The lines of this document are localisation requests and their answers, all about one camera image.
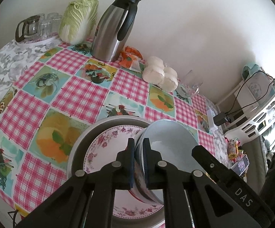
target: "teapot handle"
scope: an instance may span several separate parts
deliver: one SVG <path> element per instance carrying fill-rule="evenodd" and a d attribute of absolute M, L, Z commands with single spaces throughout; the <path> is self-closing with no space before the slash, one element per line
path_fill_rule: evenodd
<path fill-rule="evenodd" d="M 137 5 L 132 2 L 129 2 L 128 13 L 126 15 L 126 18 L 125 18 L 122 26 L 120 27 L 120 30 L 117 33 L 118 41 L 122 41 L 125 38 L 131 24 L 133 23 L 133 21 L 135 19 L 136 13 L 137 13 Z"/>
<path fill-rule="evenodd" d="M 19 36 L 19 26 L 21 25 L 21 23 L 23 23 L 23 28 L 21 30 L 21 36 Z M 27 25 L 27 20 L 23 20 L 21 22 L 18 23 L 16 31 L 15 31 L 15 40 L 16 42 L 21 42 L 24 40 L 24 29 L 26 28 Z"/>

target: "metal rivet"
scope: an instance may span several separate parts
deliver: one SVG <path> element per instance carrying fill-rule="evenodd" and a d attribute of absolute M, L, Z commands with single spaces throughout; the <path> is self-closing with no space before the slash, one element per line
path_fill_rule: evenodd
<path fill-rule="evenodd" d="M 163 161 L 163 160 L 158 161 L 158 166 L 165 167 L 166 165 L 167 165 L 166 161 Z"/>
<path fill-rule="evenodd" d="M 113 161 L 113 162 L 112 162 L 112 166 L 113 166 L 113 167 L 120 167 L 121 165 L 122 165 L 122 163 L 119 162 L 119 161 Z"/>
<path fill-rule="evenodd" d="M 203 175 L 203 172 L 201 172 L 200 170 L 195 170 L 193 172 L 193 175 L 195 175 L 196 177 L 201 177 Z"/>
<path fill-rule="evenodd" d="M 77 170 L 77 171 L 75 172 L 75 175 L 76 175 L 77 177 L 83 177 L 83 176 L 85 175 L 85 172 L 84 172 L 83 170 Z"/>

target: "bowl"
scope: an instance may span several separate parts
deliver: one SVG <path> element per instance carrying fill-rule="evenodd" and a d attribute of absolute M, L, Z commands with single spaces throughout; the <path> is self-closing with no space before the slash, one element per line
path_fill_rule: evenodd
<path fill-rule="evenodd" d="M 75 174 L 77 170 L 83 169 L 86 152 L 92 141 L 103 131 L 117 125 L 135 125 L 142 128 L 148 127 L 150 121 L 134 116 L 112 116 L 102 119 L 88 127 L 75 142 L 67 165 L 67 178 Z M 139 219 L 124 219 L 112 217 L 112 227 L 114 228 L 151 228 L 164 220 L 164 208 L 156 213 Z"/>
<path fill-rule="evenodd" d="M 198 145 L 192 134 L 180 123 L 172 120 L 158 120 L 149 125 L 141 135 L 135 147 L 134 171 L 139 171 L 138 186 L 147 196 L 152 196 L 154 205 L 156 203 L 164 204 L 162 190 L 148 190 L 145 186 L 144 174 L 145 168 L 143 165 L 143 140 L 149 138 L 151 149 L 161 153 L 162 159 L 175 165 L 179 170 L 192 172 L 193 170 L 204 169 L 192 157 L 192 149 Z"/>

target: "table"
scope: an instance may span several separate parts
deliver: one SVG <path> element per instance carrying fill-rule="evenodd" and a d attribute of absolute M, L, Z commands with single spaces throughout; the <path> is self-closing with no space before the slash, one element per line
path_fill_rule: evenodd
<path fill-rule="evenodd" d="M 201 95 L 166 93 L 119 60 L 99 62 L 91 40 L 0 50 L 0 197 L 26 216 L 66 181 L 72 146 L 89 125 L 108 116 L 134 115 L 182 123 L 199 144 L 227 165 L 221 128 L 208 128 Z"/>

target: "smartphone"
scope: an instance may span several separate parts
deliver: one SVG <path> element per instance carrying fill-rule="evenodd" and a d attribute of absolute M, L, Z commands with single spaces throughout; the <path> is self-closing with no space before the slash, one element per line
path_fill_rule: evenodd
<path fill-rule="evenodd" d="M 247 155 L 244 155 L 244 157 L 239 161 L 236 162 L 231 169 L 238 174 L 239 176 L 243 174 L 243 172 L 246 170 L 246 168 L 249 166 L 249 160 L 247 158 Z"/>

